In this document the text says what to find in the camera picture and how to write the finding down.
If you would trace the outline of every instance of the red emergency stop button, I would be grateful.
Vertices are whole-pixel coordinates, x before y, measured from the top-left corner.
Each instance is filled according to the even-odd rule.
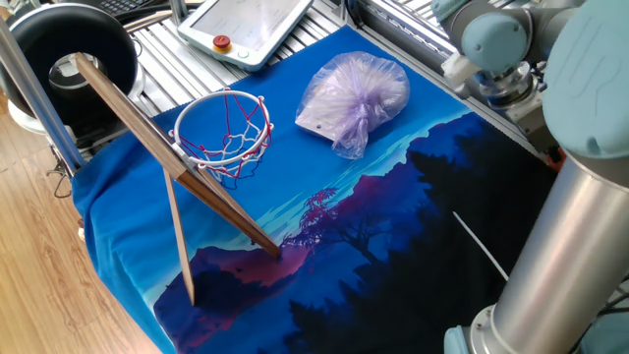
[[[227,35],[218,35],[214,38],[214,50],[219,53],[227,53],[232,49],[232,41]]]

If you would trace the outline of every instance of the tablet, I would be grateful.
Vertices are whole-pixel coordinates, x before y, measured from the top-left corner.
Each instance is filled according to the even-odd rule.
[[[179,35],[218,60],[262,68],[313,0],[206,0]]]

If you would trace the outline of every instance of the wooden backboard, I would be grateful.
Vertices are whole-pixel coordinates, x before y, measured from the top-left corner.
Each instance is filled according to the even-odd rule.
[[[260,245],[274,258],[279,258],[279,247],[209,173],[205,170],[199,171],[195,166],[189,166],[172,148],[174,141],[161,128],[146,117],[83,54],[77,53],[76,57],[77,67],[81,74],[164,168],[168,198],[175,224],[177,247],[179,248],[179,259],[186,288],[193,305],[195,304],[195,286],[171,178],[174,178],[221,217],[249,236],[252,241]]]

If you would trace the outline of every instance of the wooden floor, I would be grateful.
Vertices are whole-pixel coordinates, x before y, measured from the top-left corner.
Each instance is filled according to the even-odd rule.
[[[72,198],[54,198],[46,140],[0,95],[0,353],[158,352],[96,276]]]

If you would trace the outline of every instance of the touchscreen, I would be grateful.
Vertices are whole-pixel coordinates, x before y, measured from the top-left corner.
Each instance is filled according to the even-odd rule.
[[[192,28],[259,50],[300,0],[219,0]]]

